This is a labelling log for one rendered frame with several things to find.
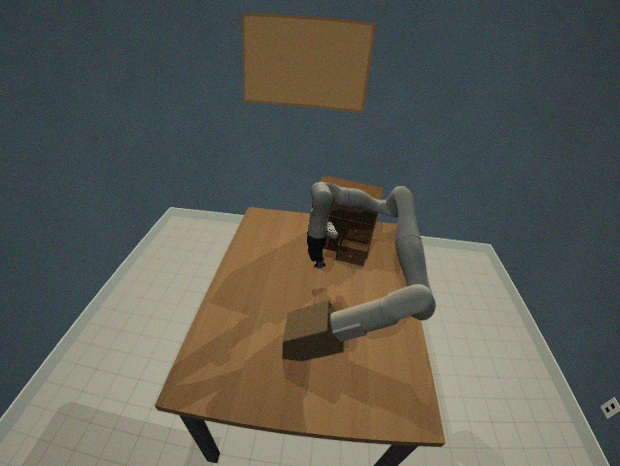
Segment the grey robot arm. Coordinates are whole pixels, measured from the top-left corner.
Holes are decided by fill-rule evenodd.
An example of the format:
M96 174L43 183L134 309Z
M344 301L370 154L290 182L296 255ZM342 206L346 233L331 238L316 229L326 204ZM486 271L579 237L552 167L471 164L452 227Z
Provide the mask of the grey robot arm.
M395 325L400 319L412 315L418 320L429 319L435 311L436 302L427 277L412 193L406 187L398 186L387 200L376 200L364 191L326 182L315 183L310 193L314 210L311 209L309 223L314 227L327 225L332 202L341 207L360 208L398 217L395 245L408 287L383 298L333 312L330 316L333 335L342 342Z

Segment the brown wooden chest of drawers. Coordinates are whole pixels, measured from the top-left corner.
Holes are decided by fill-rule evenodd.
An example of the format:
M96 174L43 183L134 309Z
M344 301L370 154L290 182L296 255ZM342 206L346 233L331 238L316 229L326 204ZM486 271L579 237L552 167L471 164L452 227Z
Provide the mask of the brown wooden chest of drawers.
M334 184L334 185L337 185L337 186L340 186L340 187L359 189L359 190L362 190L362 191L366 192L368 195L370 195L374 199L381 200L381 195L382 195L382 190L383 190L382 187L368 185L368 184L363 184L363 183L358 183L358 182L353 182L353 181L348 181L348 180L343 180L343 179L338 179L338 178L333 178L333 177L328 177L328 176L323 176L319 182L327 182L327 183L331 183L331 184ZM343 236L343 235L341 235L342 226L343 226L343 220L344 219L353 220L353 219L349 219L349 218L344 218L345 208L346 207L344 207L343 216L342 217L329 214L330 216L335 216L335 217L342 218L340 234L338 234L339 235L339 240L340 240L340 237ZM348 236L343 236L343 237L369 242L369 248L370 248L370 244L371 244L371 240L372 240L372 236L373 236L373 231L374 231L374 227L375 227L375 223L376 223L376 219L377 219L377 214L376 214L376 217L375 217L374 224L367 223L367 222L362 222L362 221L358 221L358 220L353 220L353 221L357 221L357 222L362 222L362 223L374 225L370 241L356 239L356 238L352 238L352 237L348 237ZM368 248L368 252L369 252L369 248ZM367 256L368 256L368 252L367 252Z

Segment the dark brown drawer front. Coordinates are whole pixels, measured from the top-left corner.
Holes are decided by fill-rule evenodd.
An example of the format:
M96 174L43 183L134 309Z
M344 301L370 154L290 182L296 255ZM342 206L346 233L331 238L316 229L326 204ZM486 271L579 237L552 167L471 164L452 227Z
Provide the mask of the dark brown drawer front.
M337 233L340 234L342 218L329 215L328 216L328 222L332 222L332 224L335 227Z
M327 249L331 249L331 250L335 250L337 251L337 247L338 247L338 241L339 241L339 235L338 238L333 239L330 236L327 235L326 237L326 244L323 248L327 248Z
M370 241L372 228L371 224L344 219L341 235Z
M342 217L343 210L344 207L338 206L335 202L332 202L332 207L329 214Z
M376 212L360 209L360 208L345 208L344 218L349 218L353 220L358 220L362 222L367 222L374 224Z
M368 245L369 242L341 236L335 260L364 266Z

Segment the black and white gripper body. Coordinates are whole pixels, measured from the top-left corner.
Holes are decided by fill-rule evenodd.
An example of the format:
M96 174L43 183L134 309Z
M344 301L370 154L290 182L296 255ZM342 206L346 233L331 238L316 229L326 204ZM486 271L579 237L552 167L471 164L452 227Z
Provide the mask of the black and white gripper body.
M327 226L328 225L328 226ZM323 256L323 247L326 244L327 235L333 239L338 237L338 233L331 222L325 227L314 227L310 223L307 231L308 253L311 261L321 261Z

